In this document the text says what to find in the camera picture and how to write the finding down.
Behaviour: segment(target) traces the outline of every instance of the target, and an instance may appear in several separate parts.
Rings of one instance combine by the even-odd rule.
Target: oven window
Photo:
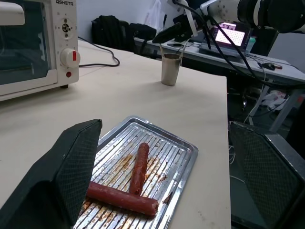
[[[22,6],[25,24],[0,26],[0,85],[46,77],[51,65],[46,49],[43,3],[8,2]]]

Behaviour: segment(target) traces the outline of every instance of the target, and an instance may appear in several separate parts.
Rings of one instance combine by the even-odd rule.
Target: hot dog
[[[155,216],[158,212],[159,204],[155,199],[140,197],[92,181],[89,184],[86,195],[101,202],[148,216]]]
[[[141,143],[132,170],[129,192],[138,196],[142,193],[142,188],[145,181],[148,152],[149,146],[146,143]]]

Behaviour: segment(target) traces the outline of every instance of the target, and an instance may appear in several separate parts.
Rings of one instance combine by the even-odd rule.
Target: electronic device
[[[183,45],[182,44],[179,44],[179,43],[170,43],[170,44],[167,44],[168,46],[172,46],[172,47],[174,47],[174,48],[181,48],[181,47],[183,47]]]
[[[234,44],[239,47],[241,52],[246,50],[248,45],[248,41],[251,36],[251,29],[242,24],[242,23],[221,23],[220,27],[223,31],[229,36],[229,38],[234,42]],[[217,41],[217,44],[221,47],[223,53],[227,56],[239,57],[238,52],[232,46],[232,44],[225,38],[223,33],[217,28],[213,27],[212,29],[213,36]],[[199,47],[200,52],[208,51],[208,52],[215,52],[218,53],[217,48],[211,42],[211,49],[208,48],[206,42],[203,42],[202,45]]]
[[[0,1],[0,101],[79,79],[76,0]]]
[[[275,65],[273,63],[258,63],[261,68],[266,68],[271,71],[275,70]]]

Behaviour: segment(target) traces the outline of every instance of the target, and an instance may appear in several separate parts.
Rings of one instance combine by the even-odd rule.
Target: black bag
[[[114,16],[100,16],[92,21],[92,41],[110,48],[134,52],[133,32],[129,24]]]
[[[130,24],[130,28],[133,31],[133,35],[135,37],[138,37],[140,39],[150,41],[152,40],[157,33],[157,30],[148,26],[148,25],[142,25],[142,24]]]

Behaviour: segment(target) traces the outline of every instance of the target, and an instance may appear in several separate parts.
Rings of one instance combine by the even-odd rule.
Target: cable
[[[232,159],[232,161],[230,162],[230,165],[233,164],[233,162],[234,162],[234,160],[235,160],[235,155],[236,155],[236,154],[234,153],[233,159]]]
[[[175,53],[175,54],[177,54],[179,51],[180,51],[180,49],[182,49],[183,48],[183,46],[182,47],[180,47],[178,50],[177,50],[177,52]]]
[[[216,22],[216,20],[211,17],[211,16],[206,16],[207,18],[209,18],[213,24],[216,25],[216,27],[223,33],[223,35],[226,37],[226,39],[232,44],[232,46],[237,50],[237,52],[239,53],[239,55],[241,56],[242,60],[244,61],[247,69],[249,70],[249,72],[251,73],[251,75],[248,75],[242,71],[240,71],[235,65],[233,65],[228,58],[224,55],[224,53],[221,51],[219,45],[217,44],[214,36],[212,35],[211,31],[208,29],[207,23],[205,21],[205,19],[193,8],[185,6],[179,2],[174,1],[175,4],[193,12],[194,14],[196,14],[199,18],[199,20],[201,21],[201,23],[203,24],[203,26],[206,28],[207,32],[209,33],[215,47],[217,48],[218,52],[220,53],[220,55],[224,58],[224,60],[234,69],[236,70],[239,74],[244,75],[244,76],[249,76],[249,77],[253,77],[256,80],[258,80],[259,82],[263,83],[266,86],[272,87],[272,88],[278,88],[278,89],[285,89],[285,90],[293,90],[293,89],[301,89],[305,87],[305,83],[298,83],[298,84],[282,84],[282,83],[270,83],[270,82],[265,82],[263,80],[261,80],[260,78],[258,78],[255,73],[253,72],[253,70],[251,69],[248,61],[246,60],[245,56],[242,54],[242,52],[239,50],[239,48],[234,44],[234,42],[230,39],[230,37],[223,31],[223,29],[220,27],[220,25]]]
[[[253,116],[250,116],[250,117],[260,117],[260,116],[269,114],[270,112],[272,112],[272,111],[274,111],[276,108],[278,108],[280,105],[282,105],[287,99],[285,99],[281,104],[279,104],[279,105],[276,106],[275,108],[272,108],[271,110],[269,110],[269,111],[267,111],[267,112],[265,112],[265,113],[253,115]]]
[[[261,65],[261,63],[258,62],[256,59],[254,59],[254,60],[258,63],[258,65],[259,65],[259,66],[261,67],[261,69],[263,70],[263,72],[264,72],[264,81],[265,81],[265,80],[266,80],[266,71],[265,71],[264,67],[263,67],[263,66]],[[263,89],[264,89],[264,85],[262,86],[261,94],[259,95],[259,97],[261,97],[261,95],[262,95],[262,93],[263,93]],[[245,118],[244,123],[245,123],[245,122],[247,121],[247,119],[249,118],[251,112],[254,110],[254,108],[255,108],[255,106],[256,106],[257,103],[258,103],[258,101],[256,101],[254,107],[252,108],[252,110],[249,112],[249,114],[248,114],[247,117]]]
[[[234,176],[231,176],[231,175],[230,175],[230,177],[232,177],[232,178],[234,178],[234,179],[236,179],[236,180],[239,180],[239,181],[243,182],[244,184],[246,184],[243,180],[241,180],[241,179],[238,178],[238,177],[234,177]]]
[[[107,63],[80,64],[80,68],[82,68],[82,67],[89,67],[89,66],[117,67],[117,66],[120,65],[120,60],[114,56],[113,51],[111,51],[111,50],[109,50],[109,49],[102,48],[102,47],[100,47],[100,46],[97,46],[96,44],[93,44],[92,42],[90,42],[90,41],[88,41],[88,40],[86,40],[86,39],[84,39],[84,38],[82,38],[82,37],[78,37],[78,38],[79,38],[79,39],[82,39],[82,40],[85,41],[85,42],[88,42],[89,44],[91,44],[91,45],[93,45],[93,46],[95,46],[95,47],[97,47],[97,48],[99,48],[99,49],[102,49],[102,50],[105,50],[105,51],[110,52],[110,53],[112,54],[112,58],[117,62],[116,64],[107,64]]]
[[[280,64],[284,64],[284,65],[288,65],[288,66],[292,66],[294,68],[296,68],[297,70],[300,70],[298,69],[297,67],[295,67],[294,65],[292,64],[289,64],[289,63],[282,63],[282,62],[279,62],[279,61],[271,61],[271,60],[268,60],[268,59],[265,59],[265,58],[262,58],[262,57],[258,57],[258,56],[255,56],[255,55],[251,55],[251,54],[245,54],[246,56],[254,59],[254,58],[257,58],[258,60],[264,60],[264,61],[267,61],[268,63],[280,63]]]

